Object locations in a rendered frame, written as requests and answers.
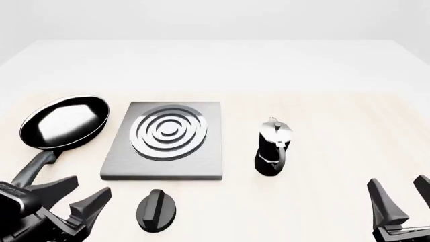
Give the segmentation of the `black frying pan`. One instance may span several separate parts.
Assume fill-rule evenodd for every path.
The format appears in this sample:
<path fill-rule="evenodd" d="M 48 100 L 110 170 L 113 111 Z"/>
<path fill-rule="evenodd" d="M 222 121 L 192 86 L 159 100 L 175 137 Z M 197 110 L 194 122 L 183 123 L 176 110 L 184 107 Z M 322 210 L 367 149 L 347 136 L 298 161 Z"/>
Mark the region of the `black frying pan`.
<path fill-rule="evenodd" d="M 41 151 L 16 175 L 17 187 L 31 185 L 45 165 L 53 165 L 64 151 L 93 140 L 110 116 L 109 104 L 94 95 L 59 98 L 32 112 L 21 124 L 19 137 Z"/>

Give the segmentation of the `flat grey stove plate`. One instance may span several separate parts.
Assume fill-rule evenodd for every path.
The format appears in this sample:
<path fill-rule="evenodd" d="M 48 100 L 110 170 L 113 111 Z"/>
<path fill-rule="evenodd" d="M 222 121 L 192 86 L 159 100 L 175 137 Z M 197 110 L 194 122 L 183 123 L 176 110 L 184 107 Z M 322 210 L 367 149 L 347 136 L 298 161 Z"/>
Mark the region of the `flat grey stove plate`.
<path fill-rule="evenodd" d="M 220 102 L 131 102 L 103 180 L 222 180 Z"/>

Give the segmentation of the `black and silver moka pot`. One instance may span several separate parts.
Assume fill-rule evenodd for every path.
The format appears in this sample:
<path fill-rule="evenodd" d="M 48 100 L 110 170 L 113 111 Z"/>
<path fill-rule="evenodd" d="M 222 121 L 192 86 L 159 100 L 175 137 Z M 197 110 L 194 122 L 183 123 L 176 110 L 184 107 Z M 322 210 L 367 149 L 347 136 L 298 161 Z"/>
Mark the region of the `black and silver moka pot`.
<path fill-rule="evenodd" d="M 259 130 L 259 147 L 254 165 L 266 177 L 275 177 L 284 168 L 293 131 L 287 124 L 270 117 Z"/>

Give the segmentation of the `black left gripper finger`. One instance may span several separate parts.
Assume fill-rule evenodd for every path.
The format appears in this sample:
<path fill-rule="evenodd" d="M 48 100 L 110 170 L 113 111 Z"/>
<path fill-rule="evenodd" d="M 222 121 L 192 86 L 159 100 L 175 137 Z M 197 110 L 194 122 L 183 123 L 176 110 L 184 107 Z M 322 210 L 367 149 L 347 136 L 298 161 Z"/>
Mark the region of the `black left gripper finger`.
<path fill-rule="evenodd" d="M 42 207 L 52 208 L 79 186 L 77 176 L 70 176 L 50 183 L 29 185 L 25 189 L 40 199 Z"/>
<path fill-rule="evenodd" d="M 105 187 L 86 199 L 70 204 L 71 215 L 69 216 L 69 220 L 73 219 L 78 222 L 78 225 L 82 224 L 87 229 L 91 229 L 111 198 L 111 189 Z"/>

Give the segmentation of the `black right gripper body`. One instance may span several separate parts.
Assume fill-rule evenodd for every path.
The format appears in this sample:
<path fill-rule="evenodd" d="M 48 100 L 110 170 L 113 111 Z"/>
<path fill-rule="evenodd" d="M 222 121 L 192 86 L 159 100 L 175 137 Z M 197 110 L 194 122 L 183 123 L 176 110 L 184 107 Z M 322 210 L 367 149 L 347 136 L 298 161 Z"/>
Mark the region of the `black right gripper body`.
<path fill-rule="evenodd" d="M 375 225 L 372 235 L 376 242 L 430 242 L 430 225 L 402 227 L 402 225 Z"/>

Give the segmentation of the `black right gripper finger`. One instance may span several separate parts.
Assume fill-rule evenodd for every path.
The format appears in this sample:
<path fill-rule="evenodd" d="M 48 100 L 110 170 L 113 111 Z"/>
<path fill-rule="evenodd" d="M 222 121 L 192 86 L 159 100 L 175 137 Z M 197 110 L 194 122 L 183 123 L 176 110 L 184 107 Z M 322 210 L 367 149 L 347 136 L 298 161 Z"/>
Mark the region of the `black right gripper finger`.
<path fill-rule="evenodd" d="M 401 225 L 410 217 L 387 194 L 377 179 L 367 183 L 368 193 L 372 203 L 373 228 L 387 225 Z"/>
<path fill-rule="evenodd" d="M 419 175 L 413 184 L 424 200 L 430 200 L 430 179 L 425 175 Z"/>

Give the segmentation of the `round black stove knob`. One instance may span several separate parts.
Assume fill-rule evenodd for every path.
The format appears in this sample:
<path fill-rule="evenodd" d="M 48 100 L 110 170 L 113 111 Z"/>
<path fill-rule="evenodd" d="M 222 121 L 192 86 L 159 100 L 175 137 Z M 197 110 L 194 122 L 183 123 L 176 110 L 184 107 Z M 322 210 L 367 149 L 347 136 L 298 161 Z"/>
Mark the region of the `round black stove knob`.
<path fill-rule="evenodd" d="M 136 209 L 136 220 L 144 231 L 159 233 L 173 223 L 176 214 L 174 199 L 161 189 L 153 189 L 140 201 Z"/>

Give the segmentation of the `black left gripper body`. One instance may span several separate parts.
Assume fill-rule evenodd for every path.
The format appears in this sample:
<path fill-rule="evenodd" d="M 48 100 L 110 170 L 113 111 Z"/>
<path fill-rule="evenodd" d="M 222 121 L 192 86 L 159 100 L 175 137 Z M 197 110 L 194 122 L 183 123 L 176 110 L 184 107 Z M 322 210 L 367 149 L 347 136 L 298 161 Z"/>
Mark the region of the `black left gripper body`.
<path fill-rule="evenodd" d="M 75 215 L 61 219 L 40 209 L 13 226 L 13 242 L 83 242 L 90 235 L 90 220 Z"/>

